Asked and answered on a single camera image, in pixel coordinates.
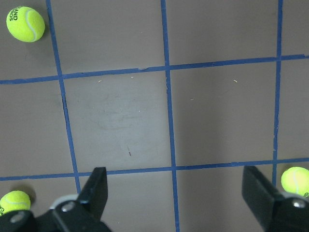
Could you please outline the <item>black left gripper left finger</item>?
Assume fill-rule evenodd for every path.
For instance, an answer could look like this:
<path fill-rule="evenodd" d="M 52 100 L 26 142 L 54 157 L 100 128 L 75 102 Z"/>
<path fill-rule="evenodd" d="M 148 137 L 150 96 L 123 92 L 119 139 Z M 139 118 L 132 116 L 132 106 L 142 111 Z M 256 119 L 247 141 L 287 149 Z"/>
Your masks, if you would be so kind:
<path fill-rule="evenodd" d="M 107 203 L 107 171 L 105 167 L 94 168 L 76 201 L 95 219 L 101 220 Z"/>

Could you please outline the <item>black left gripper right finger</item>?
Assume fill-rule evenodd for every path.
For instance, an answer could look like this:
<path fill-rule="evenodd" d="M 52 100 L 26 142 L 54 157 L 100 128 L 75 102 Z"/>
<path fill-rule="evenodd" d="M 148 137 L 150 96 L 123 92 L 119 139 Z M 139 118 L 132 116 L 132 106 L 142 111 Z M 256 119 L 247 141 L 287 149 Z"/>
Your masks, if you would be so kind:
<path fill-rule="evenodd" d="M 284 200 L 283 195 L 255 166 L 243 168 L 241 193 L 262 229 L 270 230 Z"/>

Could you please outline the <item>tennis ball near left arm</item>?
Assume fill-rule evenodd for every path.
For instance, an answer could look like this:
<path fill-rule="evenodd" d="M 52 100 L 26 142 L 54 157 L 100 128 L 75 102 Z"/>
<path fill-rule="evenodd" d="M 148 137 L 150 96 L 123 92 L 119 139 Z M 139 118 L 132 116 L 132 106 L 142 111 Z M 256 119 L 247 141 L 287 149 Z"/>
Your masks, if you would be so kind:
<path fill-rule="evenodd" d="M 16 210 L 29 210 L 30 197 L 23 191 L 14 190 L 5 194 L 0 200 L 0 215 Z"/>

